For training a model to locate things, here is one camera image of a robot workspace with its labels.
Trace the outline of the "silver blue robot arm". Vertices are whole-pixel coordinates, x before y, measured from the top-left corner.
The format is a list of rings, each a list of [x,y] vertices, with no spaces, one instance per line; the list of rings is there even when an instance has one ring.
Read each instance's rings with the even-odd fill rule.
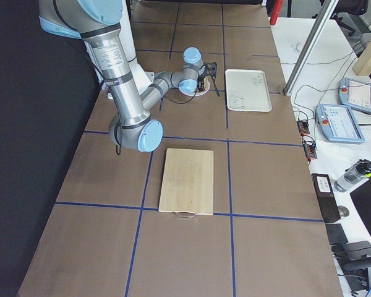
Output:
[[[42,29],[88,43],[100,76],[113,97],[117,115],[109,125],[112,142],[120,147],[152,152],[163,136],[151,108],[171,88],[194,97],[205,64],[197,48],[183,53],[180,72],[160,72],[147,87],[135,82],[137,65],[125,1],[39,1]]]

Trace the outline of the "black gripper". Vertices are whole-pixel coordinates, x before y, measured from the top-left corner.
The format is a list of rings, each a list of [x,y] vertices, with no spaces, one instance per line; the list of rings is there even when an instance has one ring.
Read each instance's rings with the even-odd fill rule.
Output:
[[[197,88],[198,92],[202,92],[202,88],[205,87],[205,76],[204,75],[199,75],[197,78]]]

